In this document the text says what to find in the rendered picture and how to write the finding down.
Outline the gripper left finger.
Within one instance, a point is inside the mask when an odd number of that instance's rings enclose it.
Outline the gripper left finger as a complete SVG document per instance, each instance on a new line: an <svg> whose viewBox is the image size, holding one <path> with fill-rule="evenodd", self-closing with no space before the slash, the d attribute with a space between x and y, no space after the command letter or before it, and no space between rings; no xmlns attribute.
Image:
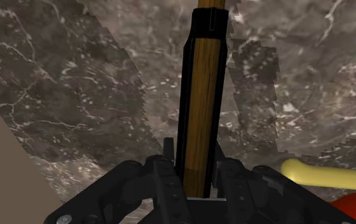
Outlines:
<svg viewBox="0 0 356 224"><path fill-rule="evenodd" d="M174 169L174 140L145 164L126 160L49 214L43 224L120 224L144 199L154 209L138 224L194 224Z"/></svg>

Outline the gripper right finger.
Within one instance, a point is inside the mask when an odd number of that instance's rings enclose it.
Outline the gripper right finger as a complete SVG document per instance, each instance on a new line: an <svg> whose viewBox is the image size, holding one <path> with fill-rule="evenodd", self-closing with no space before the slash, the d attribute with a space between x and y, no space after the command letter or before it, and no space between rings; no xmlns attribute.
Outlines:
<svg viewBox="0 0 356 224"><path fill-rule="evenodd" d="M230 224L356 224L356 219L267 165L251 171L215 149L214 180Z"/></svg>

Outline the black and wooden handled tool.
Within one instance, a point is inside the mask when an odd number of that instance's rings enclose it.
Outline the black and wooden handled tool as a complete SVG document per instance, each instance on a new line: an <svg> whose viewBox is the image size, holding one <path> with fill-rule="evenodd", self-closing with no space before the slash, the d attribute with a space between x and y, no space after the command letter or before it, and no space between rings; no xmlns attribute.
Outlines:
<svg viewBox="0 0 356 224"><path fill-rule="evenodd" d="M226 0L197 0L184 45L175 169L187 197L208 198L227 59Z"/></svg>

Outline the yellow banana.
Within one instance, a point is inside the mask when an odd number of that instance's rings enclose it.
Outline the yellow banana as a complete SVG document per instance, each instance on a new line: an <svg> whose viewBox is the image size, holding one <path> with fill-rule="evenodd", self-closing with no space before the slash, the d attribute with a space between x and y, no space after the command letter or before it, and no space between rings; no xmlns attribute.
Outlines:
<svg viewBox="0 0 356 224"><path fill-rule="evenodd" d="M290 158L282 163L280 172L300 185L356 190L356 170L308 165Z"/></svg>

